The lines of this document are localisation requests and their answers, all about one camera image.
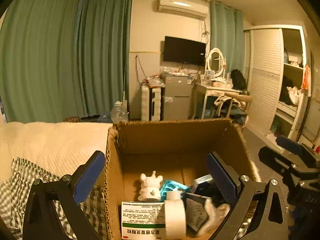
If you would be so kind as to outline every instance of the air conditioner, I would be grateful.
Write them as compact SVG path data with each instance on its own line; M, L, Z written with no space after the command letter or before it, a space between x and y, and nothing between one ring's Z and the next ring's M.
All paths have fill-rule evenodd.
M158 0L158 11L177 13L198 19L205 19L209 14L208 6L185 0Z

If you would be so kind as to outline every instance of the cardboard box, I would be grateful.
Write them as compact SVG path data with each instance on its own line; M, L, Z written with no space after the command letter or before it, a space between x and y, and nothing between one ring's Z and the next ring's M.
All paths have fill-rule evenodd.
M191 185L207 175L206 155L217 152L227 165L256 181L257 174L238 126L228 119L129 122L109 129L105 204L109 240L120 240L121 202L137 201L140 174L152 171ZM208 239L207 233L197 239ZM185 239L194 238L188 234Z

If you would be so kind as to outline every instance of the green stripe on box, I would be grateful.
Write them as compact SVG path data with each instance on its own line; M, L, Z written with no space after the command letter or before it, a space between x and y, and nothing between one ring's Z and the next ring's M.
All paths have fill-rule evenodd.
M132 224L122 223L123 227L127 228L165 228L165 224Z

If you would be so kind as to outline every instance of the white bedspread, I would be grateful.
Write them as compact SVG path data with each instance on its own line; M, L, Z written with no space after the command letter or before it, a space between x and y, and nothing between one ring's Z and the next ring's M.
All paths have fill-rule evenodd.
M0 180L12 159L27 159L57 176L72 174L96 151L105 153L109 123L19 123L0 127Z

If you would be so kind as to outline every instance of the wardrobe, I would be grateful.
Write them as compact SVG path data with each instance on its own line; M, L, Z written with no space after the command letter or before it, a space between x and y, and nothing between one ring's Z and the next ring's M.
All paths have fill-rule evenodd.
M304 31L296 25L253 26L244 30L244 40L244 76L253 99L247 127L281 151L276 136L297 141L306 109L305 90L296 96L295 105L284 100L288 82L290 87L301 88L308 62Z

